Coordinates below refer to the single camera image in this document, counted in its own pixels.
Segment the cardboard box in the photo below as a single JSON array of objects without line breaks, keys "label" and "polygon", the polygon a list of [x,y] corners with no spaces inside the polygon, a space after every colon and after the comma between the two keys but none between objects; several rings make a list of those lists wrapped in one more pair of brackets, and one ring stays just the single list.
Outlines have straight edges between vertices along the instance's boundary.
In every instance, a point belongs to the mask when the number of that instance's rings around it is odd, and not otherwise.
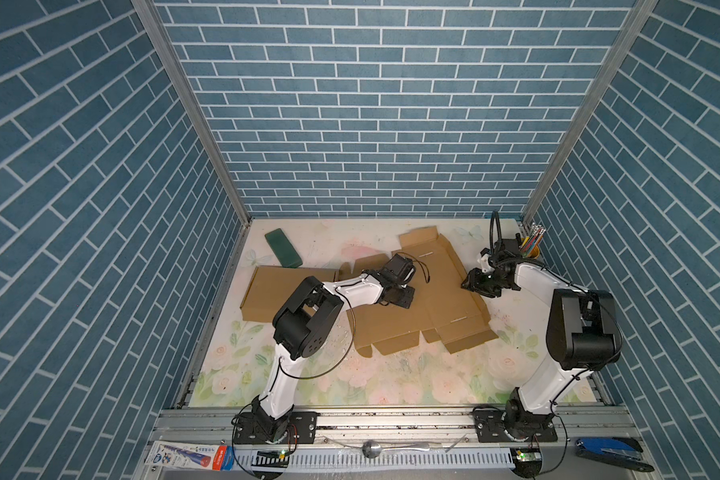
[{"label": "cardboard box", "polygon": [[411,230],[400,235],[399,242],[399,253],[424,263],[411,281],[415,289],[411,306],[355,307],[354,346],[359,355],[370,358],[374,351],[390,355],[418,346],[420,339],[440,342],[454,354],[498,337],[489,326],[483,298],[461,287],[467,272],[436,227]]},{"label": "cardboard box", "polygon": [[258,266],[240,305],[242,319],[270,324],[276,313],[307,277],[333,282],[338,270]]}]

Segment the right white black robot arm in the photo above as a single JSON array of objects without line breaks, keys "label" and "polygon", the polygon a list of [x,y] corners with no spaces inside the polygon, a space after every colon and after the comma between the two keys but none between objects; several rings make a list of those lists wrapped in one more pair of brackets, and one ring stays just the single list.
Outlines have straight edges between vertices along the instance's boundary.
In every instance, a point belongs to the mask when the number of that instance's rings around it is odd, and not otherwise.
[{"label": "right white black robot arm", "polygon": [[514,388],[503,413],[496,407],[473,411],[478,440],[555,442],[559,401],[578,381],[620,358],[623,335],[613,295],[575,285],[543,262],[508,248],[502,239],[481,251],[480,265],[467,273],[462,287],[487,298],[498,298],[505,290],[529,293],[549,308],[547,355],[530,379]]}]

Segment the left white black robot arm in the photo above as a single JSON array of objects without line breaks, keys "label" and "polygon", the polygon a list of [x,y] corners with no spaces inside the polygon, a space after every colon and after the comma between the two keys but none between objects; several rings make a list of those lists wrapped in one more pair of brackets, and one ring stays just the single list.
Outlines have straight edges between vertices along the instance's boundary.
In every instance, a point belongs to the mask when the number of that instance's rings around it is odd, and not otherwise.
[{"label": "left white black robot arm", "polygon": [[415,260],[396,254],[381,268],[366,269],[348,280],[302,280],[272,321],[273,365],[263,391],[250,402],[253,432],[265,442],[287,434],[298,382],[306,378],[304,363],[325,344],[339,315],[374,304],[408,309],[415,273]]}]

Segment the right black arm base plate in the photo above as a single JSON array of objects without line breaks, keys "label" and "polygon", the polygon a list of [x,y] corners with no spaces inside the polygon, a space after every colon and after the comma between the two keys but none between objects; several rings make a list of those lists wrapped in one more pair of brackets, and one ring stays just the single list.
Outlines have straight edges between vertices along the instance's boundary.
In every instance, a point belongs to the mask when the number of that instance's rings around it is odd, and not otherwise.
[{"label": "right black arm base plate", "polygon": [[476,408],[472,411],[477,439],[480,443],[557,442],[553,416],[525,411],[499,411],[497,408]]}]

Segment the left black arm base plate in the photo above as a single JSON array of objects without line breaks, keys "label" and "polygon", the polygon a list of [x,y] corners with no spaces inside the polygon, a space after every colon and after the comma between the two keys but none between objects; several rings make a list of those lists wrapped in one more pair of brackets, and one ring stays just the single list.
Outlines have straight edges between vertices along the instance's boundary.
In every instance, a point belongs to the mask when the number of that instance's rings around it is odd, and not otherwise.
[{"label": "left black arm base plate", "polygon": [[261,412],[243,412],[237,417],[233,442],[250,445],[284,444],[289,435],[294,435],[292,443],[313,444],[317,419],[318,414],[314,411],[293,411],[277,420]]}]

